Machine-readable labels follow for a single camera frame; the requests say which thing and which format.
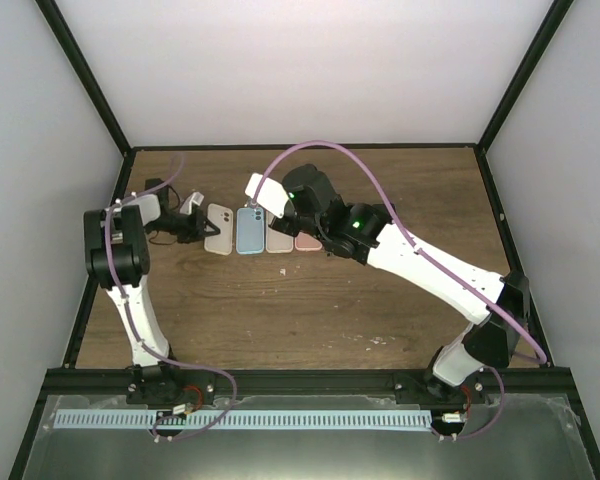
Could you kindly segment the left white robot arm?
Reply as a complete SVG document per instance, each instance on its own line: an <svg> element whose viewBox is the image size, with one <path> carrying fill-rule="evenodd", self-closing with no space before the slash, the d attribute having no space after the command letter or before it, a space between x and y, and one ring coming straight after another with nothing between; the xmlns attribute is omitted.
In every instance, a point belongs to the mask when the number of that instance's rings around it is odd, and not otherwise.
<svg viewBox="0 0 600 480"><path fill-rule="evenodd" d="M220 234L220 228L201 210L204 196L191 193L176 207L167 182L153 178L145 190L115 205L83 215L86 270L114 303L131 347L131 370L141 398L176 402L193 389L176 364L172 347L162 333L150 299L150 233L167 233L180 244Z"/></svg>

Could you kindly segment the beige phone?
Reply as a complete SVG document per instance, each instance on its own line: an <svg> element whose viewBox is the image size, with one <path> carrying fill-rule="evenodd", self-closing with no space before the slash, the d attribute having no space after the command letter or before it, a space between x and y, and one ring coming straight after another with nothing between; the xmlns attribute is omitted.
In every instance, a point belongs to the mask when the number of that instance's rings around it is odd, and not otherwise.
<svg viewBox="0 0 600 480"><path fill-rule="evenodd" d="M233 211L228 207L210 203L207 207L208 227L211 236L204 240L206 252L227 256L233 250Z"/></svg>
<svg viewBox="0 0 600 480"><path fill-rule="evenodd" d="M294 238L267 227L265 249L270 254L291 253L294 250Z"/></svg>

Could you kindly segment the blue cased phone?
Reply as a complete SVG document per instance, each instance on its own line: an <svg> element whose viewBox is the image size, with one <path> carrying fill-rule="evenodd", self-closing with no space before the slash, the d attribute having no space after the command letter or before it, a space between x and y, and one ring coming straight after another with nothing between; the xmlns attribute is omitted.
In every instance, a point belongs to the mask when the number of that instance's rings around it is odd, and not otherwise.
<svg viewBox="0 0 600 480"><path fill-rule="evenodd" d="M260 208L242 207L236 215L236 251L253 255L265 249L265 216Z"/></svg>

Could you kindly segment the pink phone case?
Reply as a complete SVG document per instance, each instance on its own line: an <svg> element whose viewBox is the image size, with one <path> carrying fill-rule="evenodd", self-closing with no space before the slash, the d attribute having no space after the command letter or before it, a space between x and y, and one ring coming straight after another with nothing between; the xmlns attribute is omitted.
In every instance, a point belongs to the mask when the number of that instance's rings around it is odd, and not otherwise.
<svg viewBox="0 0 600 480"><path fill-rule="evenodd" d="M294 239L294 247L300 252L316 252L322 249L322 244L308 234L299 233Z"/></svg>

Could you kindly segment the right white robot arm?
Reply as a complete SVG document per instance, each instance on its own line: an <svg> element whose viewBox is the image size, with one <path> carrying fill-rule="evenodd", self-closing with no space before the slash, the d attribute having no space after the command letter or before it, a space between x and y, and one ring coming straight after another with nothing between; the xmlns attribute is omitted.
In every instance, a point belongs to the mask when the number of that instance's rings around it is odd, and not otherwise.
<svg viewBox="0 0 600 480"><path fill-rule="evenodd" d="M420 239L407 241L387 206L344 202L312 164L293 169L281 182L266 179L258 201L272 214L274 230L309 235L329 254L407 280L468 321L427 368L424 389L431 400L448 402L483 367L509 366L530 310L529 281L521 272L501 275Z"/></svg>

